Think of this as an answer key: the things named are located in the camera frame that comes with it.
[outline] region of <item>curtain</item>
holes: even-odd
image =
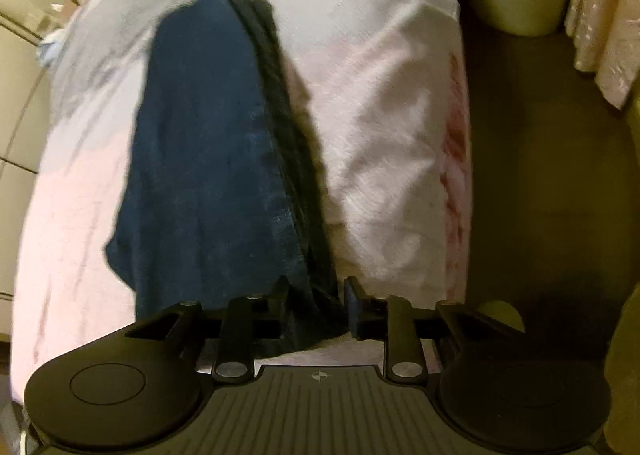
[[[640,0],[571,0],[564,24],[575,67],[595,72],[602,95],[622,108],[640,69]]]

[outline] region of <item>garment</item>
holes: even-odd
[[[136,317],[184,300],[224,308],[270,293],[284,275],[309,318],[304,331],[290,331],[295,348],[342,333],[322,229],[268,4],[197,0],[167,15],[106,247],[111,268],[136,291]],[[331,311],[321,315],[316,304]],[[322,324],[332,332],[318,332]]]

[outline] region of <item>white bed sheet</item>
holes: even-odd
[[[190,0],[87,0],[52,69],[52,118],[15,286],[11,382],[134,319],[103,254],[158,19]],[[462,300],[471,212],[456,0],[268,0],[312,145],[338,277],[415,306]],[[280,361],[375,362],[342,339]]]

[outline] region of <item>brown floor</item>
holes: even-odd
[[[474,153],[468,302],[604,356],[640,274],[640,171],[624,119],[564,34],[508,36],[463,8]]]

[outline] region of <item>bed sheet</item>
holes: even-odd
[[[192,0],[86,0],[51,68],[52,128],[24,226],[11,382],[134,319],[110,271],[129,143],[159,19]],[[338,278],[417,307],[462,300],[471,213],[456,0],[268,0],[312,148]],[[373,361],[340,339],[282,362]]]

